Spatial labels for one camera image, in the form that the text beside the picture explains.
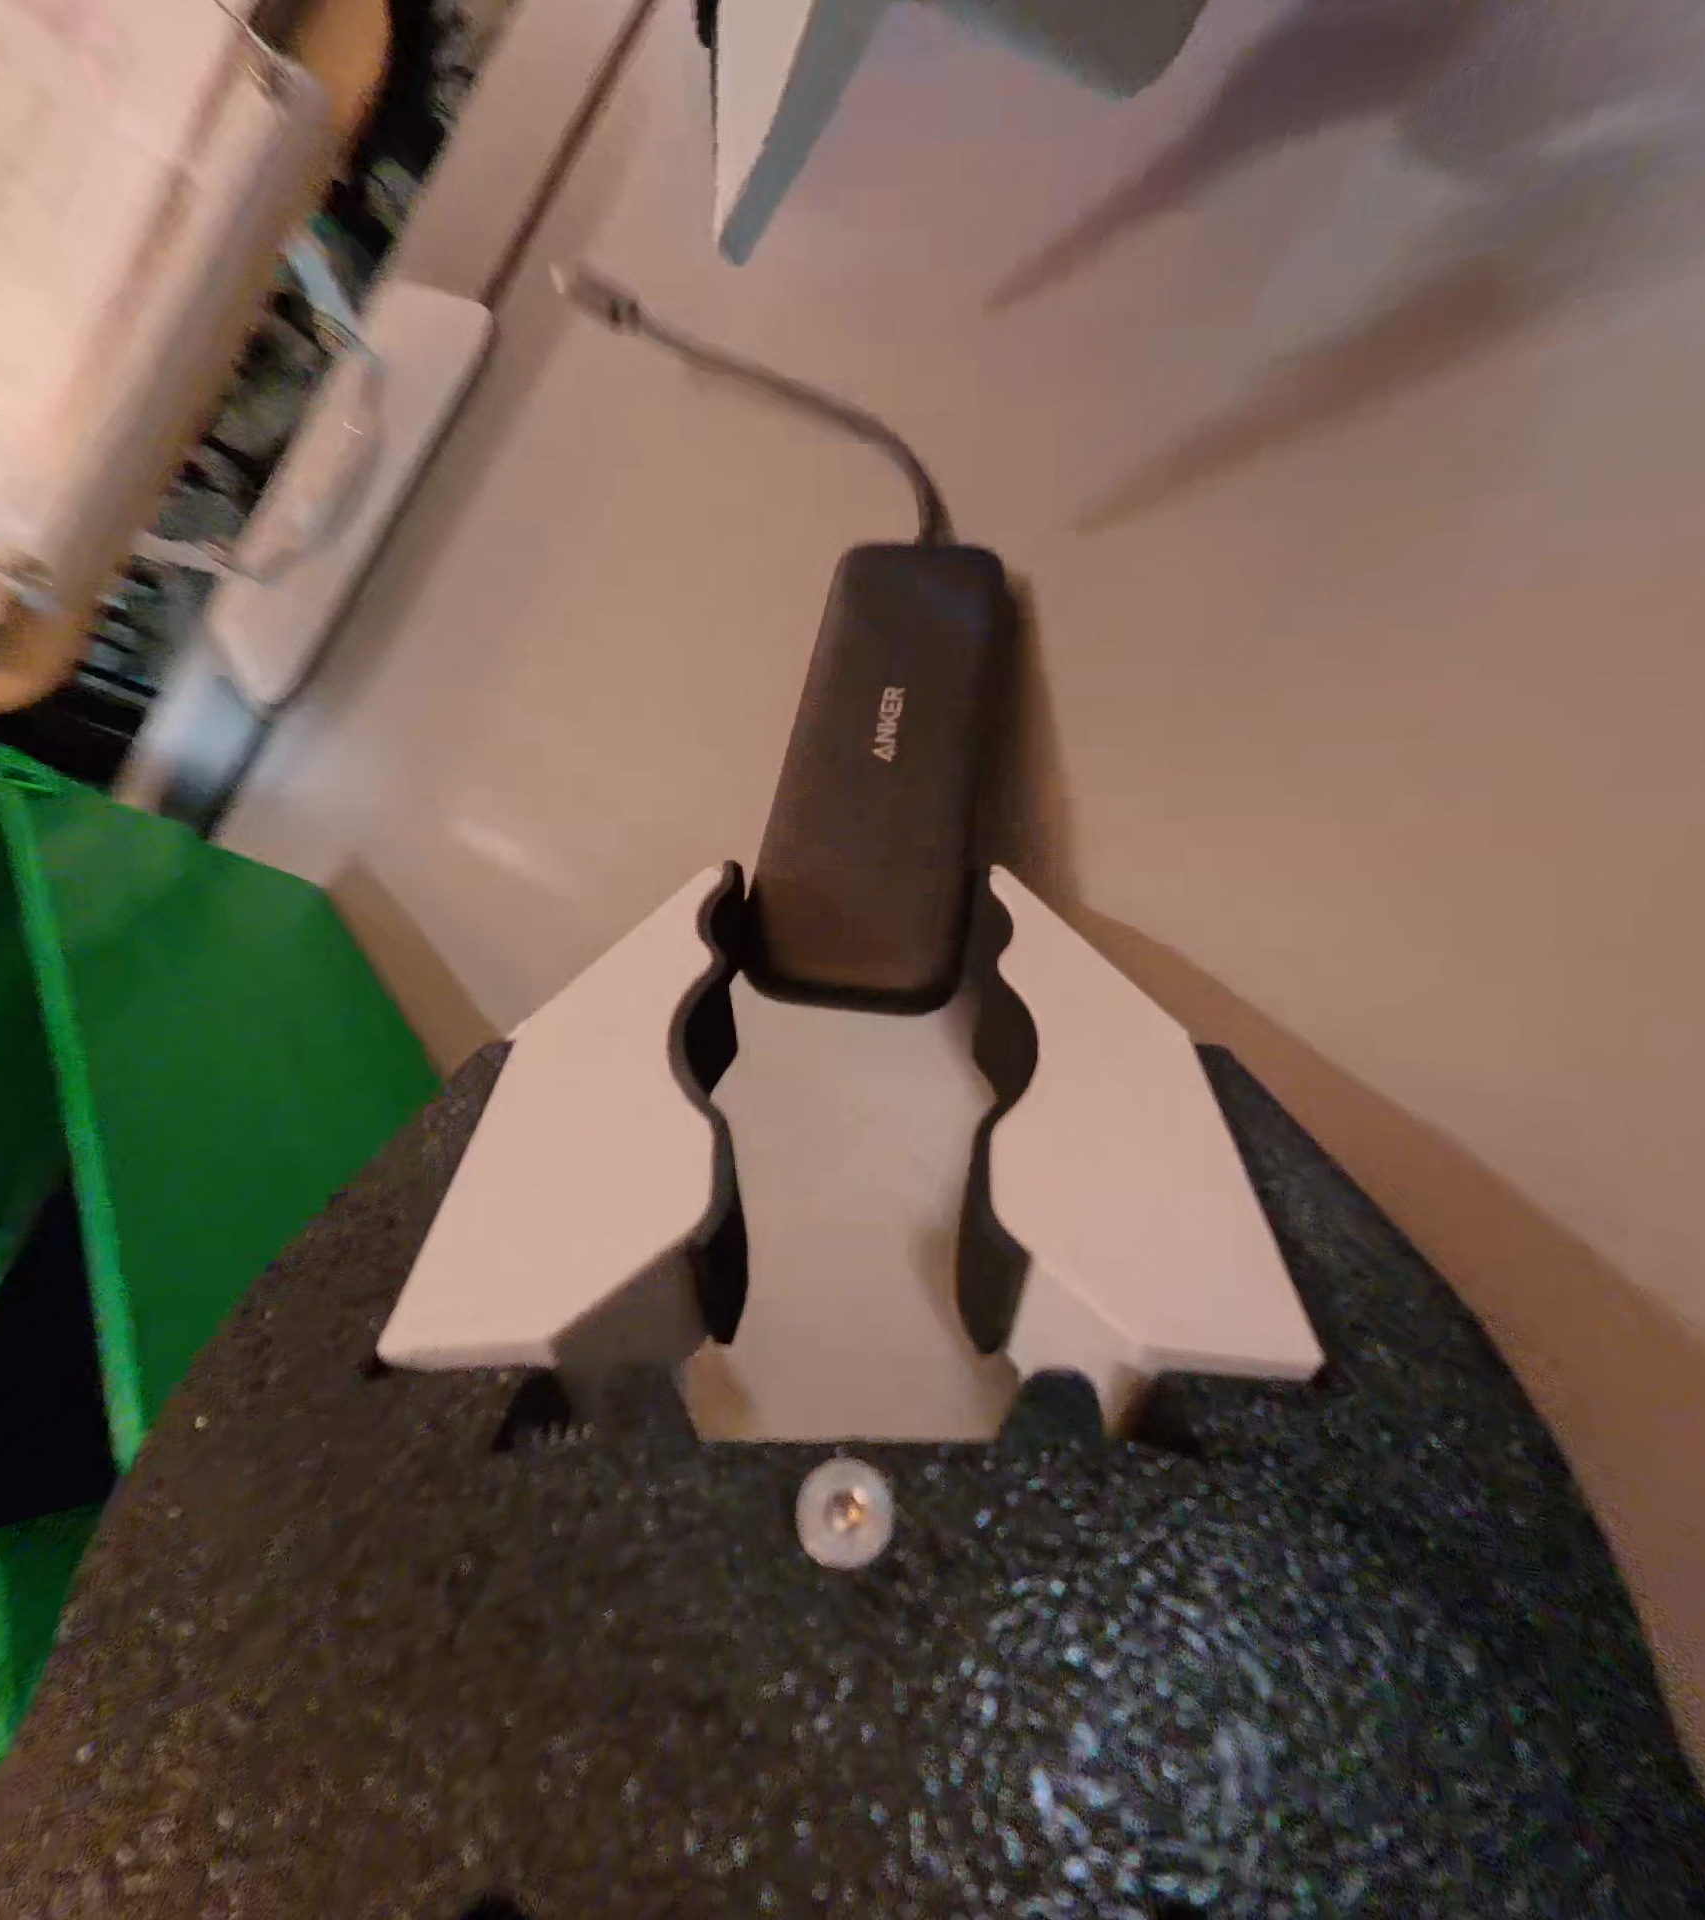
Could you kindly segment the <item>black usb hub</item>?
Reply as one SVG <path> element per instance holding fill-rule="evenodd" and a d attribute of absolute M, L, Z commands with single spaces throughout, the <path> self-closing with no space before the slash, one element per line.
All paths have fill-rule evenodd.
<path fill-rule="evenodd" d="M 984 547 L 846 552 L 747 894 L 755 991 L 884 1014 L 951 999 L 1017 636 Z"/>

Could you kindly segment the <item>white flat device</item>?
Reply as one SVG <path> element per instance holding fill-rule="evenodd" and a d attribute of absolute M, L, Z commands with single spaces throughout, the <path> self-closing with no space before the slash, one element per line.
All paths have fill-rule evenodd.
<path fill-rule="evenodd" d="M 407 493 L 467 399 L 495 318 L 476 299 L 381 277 L 354 296 L 330 264 L 312 215 L 349 153 L 391 56 L 385 2 L 260 2 L 259 30 L 322 85 L 328 118 L 299 172 L 292 212 L 263 264 L 241 274 L 221 323 L 214 369 L 181 399 L 171 443 L 122 500 L 81 563 L 71 609 L 14 613 L 0 628 L 0 715 L 40 706 L 71 681 L 97 617 L 130 563 L 211 584 L 214 662 L 244 710 L 274 714 L 303 685 Z M 214 406 L 234 393 L 269 296 L 296 293 L 312 321 L 322 370 L 292 425 L 263 502 L 230 536 L 160 530 L 162 500 L 204 447 Z"/>

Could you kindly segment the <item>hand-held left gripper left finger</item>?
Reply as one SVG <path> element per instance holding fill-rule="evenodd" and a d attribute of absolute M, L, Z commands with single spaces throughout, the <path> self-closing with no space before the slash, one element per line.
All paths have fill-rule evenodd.
<path fill-rule="evenodd" d="M 556 1375 L 729 1348 L 748 1235 L 729 1123 L 740 865 L 700 869 L 518 1023 L 381 1330 L 393 1372 Z"/>

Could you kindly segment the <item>green plastic bin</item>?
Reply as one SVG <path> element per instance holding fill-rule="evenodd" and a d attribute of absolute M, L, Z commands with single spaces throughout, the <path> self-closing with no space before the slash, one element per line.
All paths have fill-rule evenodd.
<path fill-rule="evenodd" d="M 322 890 L 0 746 L 0 1291 L 71 1198 L 116 1474 L 433 1093 Z"/>

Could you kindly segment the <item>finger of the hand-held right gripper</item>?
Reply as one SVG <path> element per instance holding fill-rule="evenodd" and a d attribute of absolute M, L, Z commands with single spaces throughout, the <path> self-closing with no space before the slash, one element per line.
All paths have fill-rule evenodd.
<path fill-rule="evenodd" d="M 744 266 L 811 159 L 887 2 L 718 2 L 713 237 Z"/>
<path fill-rule="evenodd" d="M 1196 33 L 1206 2 L 933 2 L 1017 59 L 1106 98 L 1153 87 Z"/>

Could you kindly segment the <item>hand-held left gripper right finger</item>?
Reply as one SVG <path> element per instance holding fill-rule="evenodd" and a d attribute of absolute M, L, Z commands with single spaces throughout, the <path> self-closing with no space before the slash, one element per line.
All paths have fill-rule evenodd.
<path fill-rule="evenodd" d="M 1006 868 L 969 958 L 979 1120 L 957 1228 L 970 1348 L 1077 1375 L 1125 1429 L 1168 1375 L 1302 1386 L 1323 1338 L 1190 1031 Z"/>

